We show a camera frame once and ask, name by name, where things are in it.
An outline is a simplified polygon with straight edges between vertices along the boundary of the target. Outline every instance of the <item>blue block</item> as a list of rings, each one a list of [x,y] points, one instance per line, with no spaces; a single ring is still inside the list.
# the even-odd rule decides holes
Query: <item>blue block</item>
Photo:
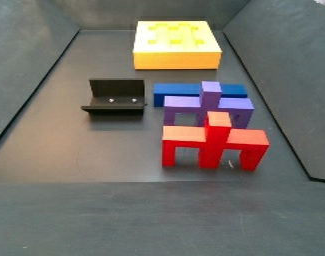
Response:
[[[223,98],[247,98],[242,84],[220,84]],[[154,84],[154,107],[163,107],[164,96],[199,96],[200,84]]]
[[[154,84],[154,107],[163,107],[164,96],[199,96],[200,84]]]
[[[222,84],[222,98],[247,98],[247,92],[242,84]]]

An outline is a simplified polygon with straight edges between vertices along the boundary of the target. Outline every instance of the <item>purple block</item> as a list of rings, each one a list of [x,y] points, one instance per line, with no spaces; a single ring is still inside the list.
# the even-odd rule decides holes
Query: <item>purple block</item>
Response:
[[[207,111],[228,112],[234,128],[246,128],[252,115],[254,107],[248,98],[220,98],[219,82],[203,81],[199,97],[164,97],[164,125],[175,124],[178,113],[196,114],[196,126],[204,125]]]
[[[164,97],[164,125],[175,125],[175,116],[178,113],[199,114],[200,112],[199,97]]]
[[[252,103],[248,98],[223,98],[218,111],[230,113],[232,127],[244,129],[252,116]]]
[[[203,81],[200,84],[199,91],[199,102],[200,107],[208,111],[212,111],[218,108],[218,104],[220,101],[220,84],[219,82],[206,82]]]
[[[164,107],[200,108],[199,97],[166,96]]]

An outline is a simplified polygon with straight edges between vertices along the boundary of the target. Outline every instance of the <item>black bracket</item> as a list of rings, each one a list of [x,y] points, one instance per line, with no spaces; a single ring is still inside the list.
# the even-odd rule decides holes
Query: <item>black bracket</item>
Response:
[[[90,79],[92,99],[81,110],[90,114],[143,113],[144,80],[142,79]]]

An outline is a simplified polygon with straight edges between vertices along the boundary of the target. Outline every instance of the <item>toy block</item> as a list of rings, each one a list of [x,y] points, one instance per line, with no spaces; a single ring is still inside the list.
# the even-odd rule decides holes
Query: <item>toy block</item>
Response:
[[[242,84],[222,84],[223,98],[247,98],[247,92]]]
[[[228,112],[232,126],[246,128],[251,114],[252,104],[248,98],[220,98],[219,82],[203,81],[199,97],[166,96],[164,97],[164,125],[175,124],[172,115],[179,113],[196,114],[195,126],[203,126],[207,111]]]
[[[243,170],[255,170],[269,148],[269,140],[262,130],[232,129],[227,138],[227,149],[242,150],[239,159]]]
[[[244,86],[240,84],[220,84],[222,98],[247,98]],[[164,96],[198,97],[200,84],[156,83],[154,84],[154,107],[163,107]]]
[[[215,169],[231,130],[228,113],[208,112],[204,121],[206,144],[199,150],[199,167]]]
[[[199,84],[154,84],[154,107],[163,107],[164,96],[199,96]]]
[[[218,69],[220,53],[206,21],[138,21],[135,69]]]
[[[162,166],[175,165],[175,148],[200,148],[204,143],[204,131],[198,127],[163,126]]]
[[[81,110],[90,114],[143,113],[144,81],[142,79],[90,79],[92,99]]]
[[[218,111],[228,112],[232,127],[244,129],[254,111],[251,100],[248,98],[223,98],[218,105]]]
[[[262,130],[231,129],[227,112],[207,112],[204,127],[163,126],[162,165],[175,165],[175,148],[199,148],[199,167],[218,168],[222,152],[240,150],[243,170],[254,171],[269,148]]]
[[[220,84],[219,82],[203,81],[200,85],[200,107],[204,108],[207,111],[215,110],[218,108],[222,95]]]

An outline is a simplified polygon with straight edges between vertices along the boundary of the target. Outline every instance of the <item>red block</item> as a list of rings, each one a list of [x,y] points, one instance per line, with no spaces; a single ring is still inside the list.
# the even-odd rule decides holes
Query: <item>red block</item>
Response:
[[[255,170],[269,148],[262,130],[231,129],[226,112],[208,112],[204,127],[163,126],[162,165],[175,165],[175,148],[199,148],[199,167],[216,169],[224,149],[240,150],[240,166]]]

